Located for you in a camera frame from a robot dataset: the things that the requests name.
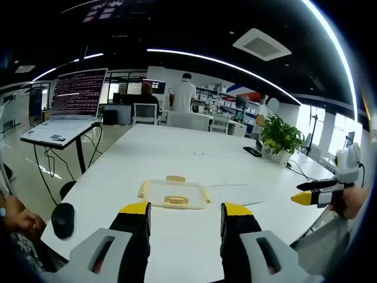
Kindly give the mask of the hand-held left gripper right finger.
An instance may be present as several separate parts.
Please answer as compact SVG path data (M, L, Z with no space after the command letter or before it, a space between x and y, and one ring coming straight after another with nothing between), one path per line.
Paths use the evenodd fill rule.
M248 208L221 204L221 282L323 282L300 265L298 255L272 231L263 231Z

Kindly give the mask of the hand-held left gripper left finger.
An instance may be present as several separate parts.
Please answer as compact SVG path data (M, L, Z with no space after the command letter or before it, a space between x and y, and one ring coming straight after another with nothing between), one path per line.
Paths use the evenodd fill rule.
M150 256L151 203L123 207L108 229L98 229L70 252L44 282L144 282Z

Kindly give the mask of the person's right hand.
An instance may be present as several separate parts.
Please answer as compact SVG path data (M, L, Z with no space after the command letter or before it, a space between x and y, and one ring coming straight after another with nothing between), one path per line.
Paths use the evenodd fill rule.
M369 187L352 186L343 190L345 209L343 216L346 219L354 219L362 207L370 192Z

